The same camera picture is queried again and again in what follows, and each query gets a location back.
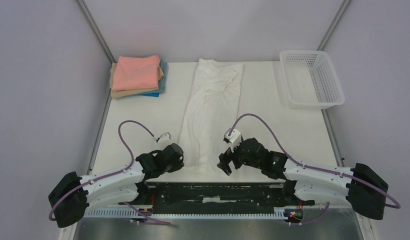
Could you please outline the white t shirt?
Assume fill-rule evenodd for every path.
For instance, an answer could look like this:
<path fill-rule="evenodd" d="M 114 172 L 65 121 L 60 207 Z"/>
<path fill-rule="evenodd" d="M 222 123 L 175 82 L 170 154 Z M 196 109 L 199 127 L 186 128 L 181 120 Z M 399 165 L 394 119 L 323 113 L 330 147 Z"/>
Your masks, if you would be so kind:
<path fill-rule="evenodd" d="M 238 116 L 245 65 L 199 59 L 178 144 L 185 168 L 213 174 L 227 149 L 224 134 Z"/>

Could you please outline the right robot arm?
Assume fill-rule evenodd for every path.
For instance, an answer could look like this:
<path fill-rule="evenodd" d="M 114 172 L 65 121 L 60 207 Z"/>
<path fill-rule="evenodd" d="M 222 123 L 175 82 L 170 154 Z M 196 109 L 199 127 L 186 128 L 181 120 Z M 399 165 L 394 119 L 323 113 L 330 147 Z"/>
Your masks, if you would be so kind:
<path fill-rule="evenodd" d="M 273 180 L 284 180 L 282 199 L 288 204 L 300 202 L 330 203 L 352 209 L 369 219 L 382 220 L 389 185 L 369 166 L 354 167 L 297 164 L 286 154 L 266 149 L 255 138 L 223 139 L 228 149 L 219 155 L 217 167 L 230 175 L 232 170 L 248 166 Z"/>

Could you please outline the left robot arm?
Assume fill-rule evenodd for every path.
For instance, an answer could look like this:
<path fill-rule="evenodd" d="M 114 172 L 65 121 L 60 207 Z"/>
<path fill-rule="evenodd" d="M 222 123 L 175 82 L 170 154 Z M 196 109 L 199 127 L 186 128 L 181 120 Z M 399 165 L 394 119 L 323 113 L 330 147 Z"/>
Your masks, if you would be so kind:
<path fill-rule="evenodd" d="M 172 143 L 163 150 L 143 153 L 120 169 L 82 176 L 67 173 L 48 195 L 49 219 L 66 228 L 102 207 L 133 201 L 145 204 L 150 198 L 147 180 L 183 167 L 184 151 Z"/>

